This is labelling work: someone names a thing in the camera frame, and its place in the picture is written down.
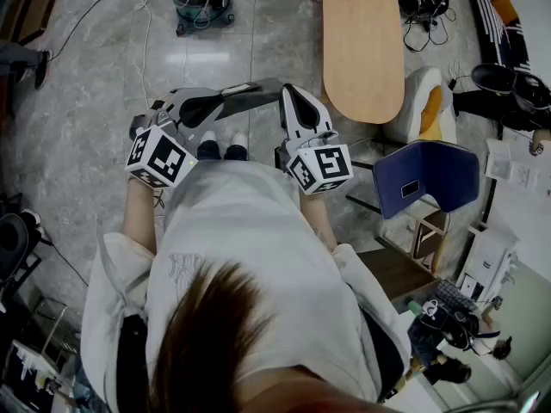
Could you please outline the person's right forearm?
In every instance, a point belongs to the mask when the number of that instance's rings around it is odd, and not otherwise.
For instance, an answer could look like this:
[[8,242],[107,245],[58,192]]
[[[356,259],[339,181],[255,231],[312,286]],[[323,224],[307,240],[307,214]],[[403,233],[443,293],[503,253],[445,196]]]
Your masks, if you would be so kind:
[[324,196],[300,192],[300,211],[325,247],[330,252],[336,249],[337,239],[331,227]]

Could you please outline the oval wooden table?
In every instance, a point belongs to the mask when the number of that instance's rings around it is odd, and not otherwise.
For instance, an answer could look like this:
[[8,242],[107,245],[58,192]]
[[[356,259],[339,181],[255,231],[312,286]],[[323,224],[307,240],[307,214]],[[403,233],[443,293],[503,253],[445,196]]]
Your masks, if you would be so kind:
[[401,109],[405,57],[398,0],[321,0],[323,93],[343,116],[382,125]]

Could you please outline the orange cushion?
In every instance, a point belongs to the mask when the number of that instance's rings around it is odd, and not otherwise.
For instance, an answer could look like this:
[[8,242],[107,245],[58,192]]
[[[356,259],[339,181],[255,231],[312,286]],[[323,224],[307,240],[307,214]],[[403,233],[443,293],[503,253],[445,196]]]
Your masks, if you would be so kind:
[[504,25],[509,25],[518,18],[518,14],[511,0],[492,0],[495,8]]

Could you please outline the person's white shirt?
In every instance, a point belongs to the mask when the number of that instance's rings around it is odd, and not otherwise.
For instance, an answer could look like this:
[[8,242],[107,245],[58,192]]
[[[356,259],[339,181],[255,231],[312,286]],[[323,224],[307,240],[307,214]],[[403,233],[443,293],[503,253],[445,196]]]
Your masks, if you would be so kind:
[[81,357],[114,413],[387,413],[406,329],[281,171],[199,162],[156,241],[152,254],[122,228],[97,237]]

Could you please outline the dark brown cabinet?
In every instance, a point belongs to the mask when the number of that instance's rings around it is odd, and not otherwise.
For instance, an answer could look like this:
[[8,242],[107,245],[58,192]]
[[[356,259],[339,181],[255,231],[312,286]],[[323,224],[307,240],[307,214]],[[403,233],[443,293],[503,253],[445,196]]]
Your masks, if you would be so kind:
[[439,285],[440,280],[427,268],[394,249],[371,250],[358,256],[396,308],[407,306],[412,300],[425,302]]

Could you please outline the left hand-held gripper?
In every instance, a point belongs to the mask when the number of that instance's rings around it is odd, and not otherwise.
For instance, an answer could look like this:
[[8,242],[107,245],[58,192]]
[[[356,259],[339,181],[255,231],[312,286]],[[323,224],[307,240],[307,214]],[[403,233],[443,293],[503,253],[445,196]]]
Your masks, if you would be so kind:
[[[223,107],[221,93],[204,88],[178,89],[171,99],[157,99],[133,119],[126,175],[149,188],[177,186],[197,163],[185,142],[196,145]],[[179,119],[180,132],[174,119]]]

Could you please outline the person's dark jeans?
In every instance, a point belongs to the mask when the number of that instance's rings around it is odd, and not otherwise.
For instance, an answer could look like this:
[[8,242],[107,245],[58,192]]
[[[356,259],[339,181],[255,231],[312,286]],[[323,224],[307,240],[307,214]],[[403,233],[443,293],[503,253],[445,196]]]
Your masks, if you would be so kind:
[[[216,141],[207,140],[202,142],[197,149],[198,160],[221,160],[220,148]],[[232,144],[226,149],[224,160],[229,161],[247,161],[248,151],[242,145]]]

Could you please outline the black office chair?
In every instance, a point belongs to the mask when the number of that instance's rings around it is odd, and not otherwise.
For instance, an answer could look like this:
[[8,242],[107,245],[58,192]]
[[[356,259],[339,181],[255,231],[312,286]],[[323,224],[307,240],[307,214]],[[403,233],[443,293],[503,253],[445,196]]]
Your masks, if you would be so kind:
[[0,302],[12,299],[40,265],[34,249],[44,235],[40,215],[29,209],[0,218]]

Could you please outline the blue chair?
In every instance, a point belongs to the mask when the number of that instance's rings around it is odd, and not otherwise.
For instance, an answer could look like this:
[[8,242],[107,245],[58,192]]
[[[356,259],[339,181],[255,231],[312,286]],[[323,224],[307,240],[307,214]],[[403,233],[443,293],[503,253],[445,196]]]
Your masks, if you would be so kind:
[[470,150],[443,141],[418,140],[381,158],[375,164],[354,161],[371,170],[378,206],[351,195],[357,205],[391,219],[425,195],[452,213],[475,201],[480,191],[480,163]]

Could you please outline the small wooden stool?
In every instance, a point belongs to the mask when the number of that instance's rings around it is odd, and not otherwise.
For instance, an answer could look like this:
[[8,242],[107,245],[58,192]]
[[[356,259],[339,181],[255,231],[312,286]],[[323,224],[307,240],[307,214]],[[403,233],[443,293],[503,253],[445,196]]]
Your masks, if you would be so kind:
[[411,255],[435,275],[447,240],[450,217],[441,210],[418,221],[414,232]]

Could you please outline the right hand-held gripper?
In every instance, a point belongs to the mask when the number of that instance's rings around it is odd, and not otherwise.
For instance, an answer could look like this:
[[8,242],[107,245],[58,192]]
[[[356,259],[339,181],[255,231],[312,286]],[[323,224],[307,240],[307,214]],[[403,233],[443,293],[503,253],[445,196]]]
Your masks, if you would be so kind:
[[349,148],[332,130],[331,116],[321,101],[285,83],[280,113],[289,139],[275,149],[275,166],[291,175],[304,195],[334,190],[353,178]]

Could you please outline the black white striped mat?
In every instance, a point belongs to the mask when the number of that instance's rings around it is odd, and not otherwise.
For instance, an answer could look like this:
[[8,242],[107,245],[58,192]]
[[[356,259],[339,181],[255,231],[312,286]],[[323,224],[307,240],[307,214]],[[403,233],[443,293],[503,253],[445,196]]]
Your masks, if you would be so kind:
[[520,18],[504,25],[492,0],[470,0],[474,13],[481,59],[514,71],[531,72]]

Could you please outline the white yellow cushioned seat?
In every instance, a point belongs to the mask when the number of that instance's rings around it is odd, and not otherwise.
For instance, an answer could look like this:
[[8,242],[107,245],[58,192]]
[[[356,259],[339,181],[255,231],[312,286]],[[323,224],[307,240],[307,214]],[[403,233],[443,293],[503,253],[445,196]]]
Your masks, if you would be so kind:
[[457,143],[453,94],[441,72],[424,66],[405,80],[405,96],[397,116],[383,125],[384,136],[401,144],[416,140]]

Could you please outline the person's left forearm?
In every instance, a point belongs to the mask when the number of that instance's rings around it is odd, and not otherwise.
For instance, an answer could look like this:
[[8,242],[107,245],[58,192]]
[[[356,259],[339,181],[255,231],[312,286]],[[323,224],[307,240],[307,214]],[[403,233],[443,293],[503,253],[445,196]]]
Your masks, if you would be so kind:
[[143,182],[134,177],[127,182],[122,233],[152,254],[156,254],[157,241],[153,201],[153,190]]

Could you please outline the white open booklet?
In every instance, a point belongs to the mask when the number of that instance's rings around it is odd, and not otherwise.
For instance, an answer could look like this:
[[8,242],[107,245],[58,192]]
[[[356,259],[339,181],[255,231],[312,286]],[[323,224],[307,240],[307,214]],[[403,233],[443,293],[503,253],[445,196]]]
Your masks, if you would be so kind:
[[504,141],[487,139],[486,144],[486,177],[531,193],[548,194],[551,189],[551,174],[548,171],[513,159],[510,146]]

